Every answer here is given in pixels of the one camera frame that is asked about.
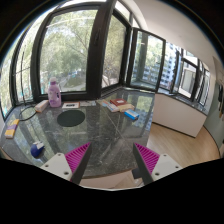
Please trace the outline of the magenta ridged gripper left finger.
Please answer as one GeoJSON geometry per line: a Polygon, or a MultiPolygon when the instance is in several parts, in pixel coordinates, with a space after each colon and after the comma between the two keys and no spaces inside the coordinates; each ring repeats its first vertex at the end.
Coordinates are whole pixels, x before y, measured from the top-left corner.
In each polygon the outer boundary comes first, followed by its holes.
{"type": "Polygon", "coordinates": [[[91,153],[92,146],[88,142],[66,154],[55,154],[41,168],[72,183],[79,184],[91,153]]]}

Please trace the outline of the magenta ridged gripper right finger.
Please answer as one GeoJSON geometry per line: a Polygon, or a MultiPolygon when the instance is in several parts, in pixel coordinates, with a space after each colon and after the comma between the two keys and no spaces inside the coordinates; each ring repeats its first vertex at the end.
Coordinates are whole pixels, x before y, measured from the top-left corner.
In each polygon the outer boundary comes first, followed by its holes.
{"type": "Polygon", "coordinates": [[[133,144],[133,154],[145,185],[182,169],[168,154],[158,154],[138,143],[133,144]]]}

